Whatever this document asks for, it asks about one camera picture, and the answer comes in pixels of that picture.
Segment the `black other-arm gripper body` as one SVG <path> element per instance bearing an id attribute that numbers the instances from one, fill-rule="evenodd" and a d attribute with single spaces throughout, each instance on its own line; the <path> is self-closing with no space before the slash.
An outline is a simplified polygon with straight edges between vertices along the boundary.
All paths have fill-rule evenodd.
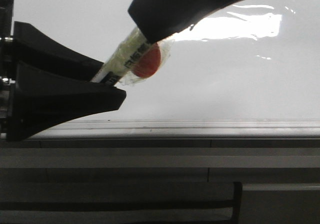
<path id="1" fill-rule="evenodd" d="M 14 114 L 17 65 L 15 61 L 14 1 L 0 0 L 0 135 L 6 139 L 19 138 L 19 126 Z"/>

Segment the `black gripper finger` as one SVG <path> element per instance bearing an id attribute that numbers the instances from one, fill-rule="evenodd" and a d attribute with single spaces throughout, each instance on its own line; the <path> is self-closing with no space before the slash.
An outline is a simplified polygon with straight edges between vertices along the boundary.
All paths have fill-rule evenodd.
<path id="1" fill-rule="evenodd" d="M 66 121 L 118 110 L 125 98 L 121 89 L 58 76 L 19 62 L 10 90 L 6 140 L 22 141 Z"/>
<path id="2" fill-rule="evenodd" d="M 163 40 L 242 0 L 133 0 L 128 13 L 151 43 Z"/>
<path id="3" fill-rule="evenodd" d="M 102 66 L 102 62 L 63 46 L 29 23 L 16 21 L 13 32 L 15 59 L 40 70 L 90 81 Z"/>

